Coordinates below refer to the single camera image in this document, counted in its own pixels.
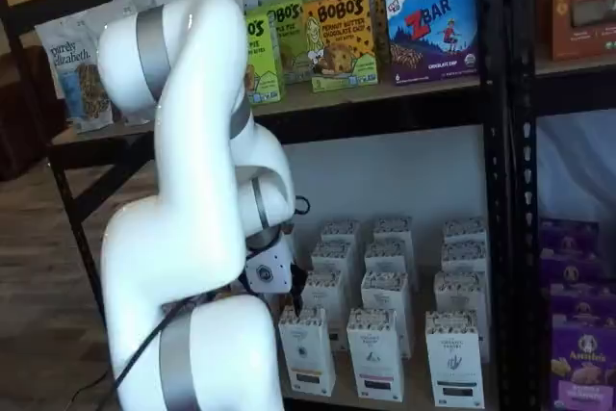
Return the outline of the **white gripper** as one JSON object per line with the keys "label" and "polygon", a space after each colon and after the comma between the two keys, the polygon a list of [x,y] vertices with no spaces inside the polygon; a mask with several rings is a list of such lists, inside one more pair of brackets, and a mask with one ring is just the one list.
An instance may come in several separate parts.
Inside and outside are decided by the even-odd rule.
{"label": "white gripper", "polygon": [[295,314],[299,316],[308,273],[293,262],[293,253],[287,239],[279,237],[271,247],[246,261],[245,272],[239,275],[238,281],[248,294],[290,292]]}

